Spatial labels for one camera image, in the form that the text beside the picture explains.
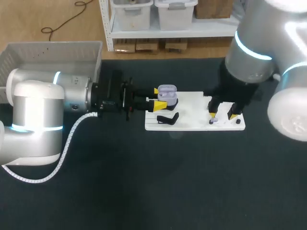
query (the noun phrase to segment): black clip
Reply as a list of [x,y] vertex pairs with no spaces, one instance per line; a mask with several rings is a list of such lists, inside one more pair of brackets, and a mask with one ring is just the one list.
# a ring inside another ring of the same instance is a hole
[[173,111],[173,110],[176,108],[177,104],[178,104],[178,99],[177,99],[177,101],[176,101],[176,104],[171,105],[171,106],[167,106],[167,107],[165,108],[165,110]]
[[170,126],[173,126],[176,121],[178,120],[179,118],[179,113],[175,113],[175,115],[173,116],[173,118],[168,118],[168,117],[165,117],[165,116],[157,116],[157,121],[159,124],[167,124],[167,125],[170,125]]

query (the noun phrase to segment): cardboard box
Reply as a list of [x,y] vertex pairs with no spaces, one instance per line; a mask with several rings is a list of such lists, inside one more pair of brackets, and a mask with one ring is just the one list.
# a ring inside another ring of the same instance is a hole
[[135,53],[135,39],[116,39],[113,47],[116,53]]
[[137,39],[135,49],[137,53],[157,54],[159,53],[159,39]]
[[167,52],[183,53],[188,48],[187,38],[169,38],[165,42],[165,50]]
[[195,7],[197,19],[230,18],[234,0],[198,0]]

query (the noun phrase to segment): white shelf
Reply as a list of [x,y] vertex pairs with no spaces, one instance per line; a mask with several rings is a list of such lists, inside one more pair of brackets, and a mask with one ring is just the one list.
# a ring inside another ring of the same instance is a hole
[[116,15],[112,15],[110,36],[111,38],[231,37],[235,35],[243,15],[242,5],[235,3],[230,18],[196,19],[193,16],[192,26],[188,30],[161,31],[158,9],[152,7],[149,30],[121,31]]

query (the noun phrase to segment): white container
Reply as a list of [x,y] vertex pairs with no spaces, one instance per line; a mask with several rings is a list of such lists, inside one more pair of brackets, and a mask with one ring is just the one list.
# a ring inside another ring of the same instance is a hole
[[148,30],[150,26],[150,6],[154,0],[111,0],[116,18],[123,31]]
[[98,82],[102,42],[9,43],[0,52],[0,104],[7,104],[6,81],[13,69],[61,71]]
[[159,8],[161,30],[187,30],[198,0],[154,0]]

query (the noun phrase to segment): wooden floor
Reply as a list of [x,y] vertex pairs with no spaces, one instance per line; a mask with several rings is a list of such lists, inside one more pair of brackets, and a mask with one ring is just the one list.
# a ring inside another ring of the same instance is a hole
[[[41,28],[57,28],[82,10],[75,7],[76,0],[0,0],[0,51],[9,42],[47,41],[49,35]],[[104,29],[98,0],[86,11],[57,30],[52,41],[94,41],[105,44]],[[168,58],[218,58],[228,51],[231,38],[192,39],[185,54],[162,50],[152,54],[116,54],[103,47],[103,59],[168,59]]]

